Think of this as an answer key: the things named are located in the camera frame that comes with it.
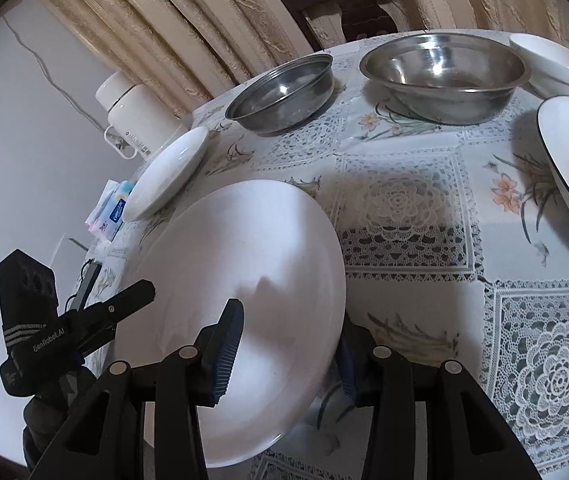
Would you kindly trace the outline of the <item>beige curtain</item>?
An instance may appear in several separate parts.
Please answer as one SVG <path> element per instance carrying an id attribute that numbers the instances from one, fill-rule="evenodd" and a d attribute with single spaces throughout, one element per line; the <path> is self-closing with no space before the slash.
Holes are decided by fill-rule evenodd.
<path id="1" fill-rule="evenodd" d="M 308 54 L 280 0 L 44 0 L 93 54 L 184 116 Z M 479 28 L 569 43 L 569 0 L 377 0 L 403 32 Z"/>

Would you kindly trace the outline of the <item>floral lace tablecloth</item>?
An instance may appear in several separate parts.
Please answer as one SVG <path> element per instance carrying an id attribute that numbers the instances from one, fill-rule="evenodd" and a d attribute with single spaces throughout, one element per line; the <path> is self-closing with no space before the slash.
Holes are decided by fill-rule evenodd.
<path id="1" fill-rule="evenodd" d="M 476 126 L 408 118 L 360 73 L 377 39 L 332 49 L 335 88 L 306 124 L 257 136 L 225 117 L 226 93 L 196 110 L 210 142 L 179 193 L 95 242 L 94 297 L 148 278 L 154 304 L 94 353 L 140 364 L 186 340 L 188 293 L 237 296 L 249 318 L 285 290 L 320 292 L 319 236 L 341 247 L 344 307 L 412 362 L 459 360 L 539 474 L 569 479 L 569 211 L 540 144 L 540 99 L 518 88 Z"/>

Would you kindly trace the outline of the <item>cream thermos jug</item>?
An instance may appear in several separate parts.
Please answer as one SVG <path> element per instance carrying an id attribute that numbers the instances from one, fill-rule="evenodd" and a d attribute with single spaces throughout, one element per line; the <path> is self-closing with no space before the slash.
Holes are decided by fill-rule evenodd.
<path id="1" fill-rule="evenodd" d="M 108 112 L 103 139 L 130 160 L 154 158 L 188 127 L 144 84 L 116 72 L 101 84 L 96 99 Z"/>

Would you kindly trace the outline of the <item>large steel bowl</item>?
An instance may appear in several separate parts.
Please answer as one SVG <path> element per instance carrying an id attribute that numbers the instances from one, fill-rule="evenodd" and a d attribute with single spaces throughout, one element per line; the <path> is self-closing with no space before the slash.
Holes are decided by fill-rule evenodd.
<path id="1" fill-rule="evenodd" d="M 488 122 L 531 76 L 516 50 L 459 32 L 426 32 L 385 42 L 363 56 L 359 70 L 391 90 L 410 113 L 447 126 Z"/>

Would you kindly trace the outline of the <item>small white ceramic bowl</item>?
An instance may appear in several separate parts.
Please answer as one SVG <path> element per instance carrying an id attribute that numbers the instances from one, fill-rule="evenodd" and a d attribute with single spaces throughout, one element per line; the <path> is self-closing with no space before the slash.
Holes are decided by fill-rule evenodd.
<path id="1" fill-rule="evenodd" d="M 509 41 L 531 68 L 529 83 L 539 96 L 569 96 L 569 48 L 520 32 L 511 34 Z"/>

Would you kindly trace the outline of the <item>small steel bowl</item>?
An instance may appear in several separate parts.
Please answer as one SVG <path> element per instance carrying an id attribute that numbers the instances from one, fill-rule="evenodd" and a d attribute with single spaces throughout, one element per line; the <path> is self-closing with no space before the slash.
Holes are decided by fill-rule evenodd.
<path id="1" fill-rule="evenodd" d="M 332 66 L 331 54 L 314 53 L 269 70 L 234 98 L 225 118 L 256 134 L 306 122 L 334 92 Z"/>

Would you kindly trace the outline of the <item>white oval plate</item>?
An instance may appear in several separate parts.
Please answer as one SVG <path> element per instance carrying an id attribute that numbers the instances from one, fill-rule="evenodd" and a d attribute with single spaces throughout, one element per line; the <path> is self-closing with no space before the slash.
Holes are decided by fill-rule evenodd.
<path id="1" fill-rule="evenodd" d="M 129 194 L 123 221 L 149 218 L 164 207 L 187 183 L 204 157 L 210 130 L 196 127 L 152 160 Z"/>

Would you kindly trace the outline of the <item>tissue pack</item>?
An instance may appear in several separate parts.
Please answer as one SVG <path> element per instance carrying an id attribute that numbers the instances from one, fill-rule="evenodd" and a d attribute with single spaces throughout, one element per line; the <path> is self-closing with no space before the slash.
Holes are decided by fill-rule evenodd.
<path id="1" fill-rule="evenodd" d="M 85 224 L 88 231 L 99 240 L 112 242 L 123 223 L 123 212 L 134 188 L 132 181 L 109 180 L 104 185 L 98 203 L 88 214 Z"/>

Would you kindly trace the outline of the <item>large white round plate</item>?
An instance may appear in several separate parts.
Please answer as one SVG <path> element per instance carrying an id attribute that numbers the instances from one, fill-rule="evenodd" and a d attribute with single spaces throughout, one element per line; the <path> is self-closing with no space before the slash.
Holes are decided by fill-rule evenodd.
<path id="1" fill-rule="evenodd" d="M 316 200 L 276 180 L 219 188 L 170 221 L 136 278 L 156 294 L 118 325 L 116 359 L 176 358 L 214 330 L 198 348 L 208 467 L 260 454 L 301 419 L 333 360 L 346 301 L 341 247 Z"/>

